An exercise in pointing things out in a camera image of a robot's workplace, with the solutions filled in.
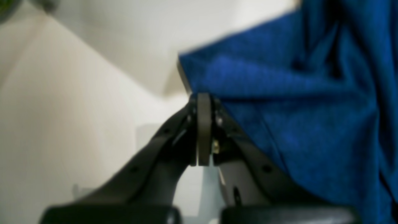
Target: blue garment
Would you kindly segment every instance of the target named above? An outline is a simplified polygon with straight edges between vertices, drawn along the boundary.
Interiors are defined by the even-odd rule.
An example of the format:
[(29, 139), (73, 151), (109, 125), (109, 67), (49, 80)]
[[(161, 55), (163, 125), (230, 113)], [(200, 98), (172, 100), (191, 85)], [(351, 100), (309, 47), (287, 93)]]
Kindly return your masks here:
[(397, 220), (397, 0), (305, 0), (179, 59), (299, 185)]

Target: black plastic arm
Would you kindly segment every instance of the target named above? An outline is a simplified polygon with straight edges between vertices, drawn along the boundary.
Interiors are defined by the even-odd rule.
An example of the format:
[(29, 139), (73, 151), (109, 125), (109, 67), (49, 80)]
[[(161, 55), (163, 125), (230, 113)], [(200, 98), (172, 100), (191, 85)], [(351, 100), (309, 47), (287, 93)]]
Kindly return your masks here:
[(298, 186), (219, 100), (198, 94), (106, 184), (74, 203), (47, 209), (41, 224), (180, 224), (172, 206), (178, 180), (189, 165), (209, 165), (211, 154), (228, 205), (222, 224), (361, 222), (352, 208), (328, 204)]

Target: metal pin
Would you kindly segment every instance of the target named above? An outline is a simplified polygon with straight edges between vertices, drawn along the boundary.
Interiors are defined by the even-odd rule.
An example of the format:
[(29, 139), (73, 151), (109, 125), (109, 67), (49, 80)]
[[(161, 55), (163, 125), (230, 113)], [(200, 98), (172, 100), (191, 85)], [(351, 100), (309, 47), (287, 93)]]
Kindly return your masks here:
[(212, 148), (213, 154), (219, 154), (220, 153), (220, 145), (217, 139), (213, 140), (213, 148)]

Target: blue towel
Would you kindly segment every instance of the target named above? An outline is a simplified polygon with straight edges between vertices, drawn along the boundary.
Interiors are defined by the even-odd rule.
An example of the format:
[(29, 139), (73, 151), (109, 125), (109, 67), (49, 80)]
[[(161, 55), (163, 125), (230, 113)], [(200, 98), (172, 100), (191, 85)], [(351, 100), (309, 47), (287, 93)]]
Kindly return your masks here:
[(179, 59), (299, 185), (397, 222), (398, 0), (305, 0)]

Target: white wall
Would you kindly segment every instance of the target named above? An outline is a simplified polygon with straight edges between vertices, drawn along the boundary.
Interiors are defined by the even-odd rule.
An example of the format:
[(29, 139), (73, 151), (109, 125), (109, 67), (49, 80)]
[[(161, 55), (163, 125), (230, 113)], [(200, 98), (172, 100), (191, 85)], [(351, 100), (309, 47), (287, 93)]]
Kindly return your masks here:
[[(24, 3), (0, 26), (0, 223), (37, 222), (49, 204), (98, 187), (136, 153), (187, 102), (178, 51), (294, 5), (64, 0), (53, 19)], [(184, 174), (174, 203), (188, 224), (217, 216), (217, 187), (212, 168)]]

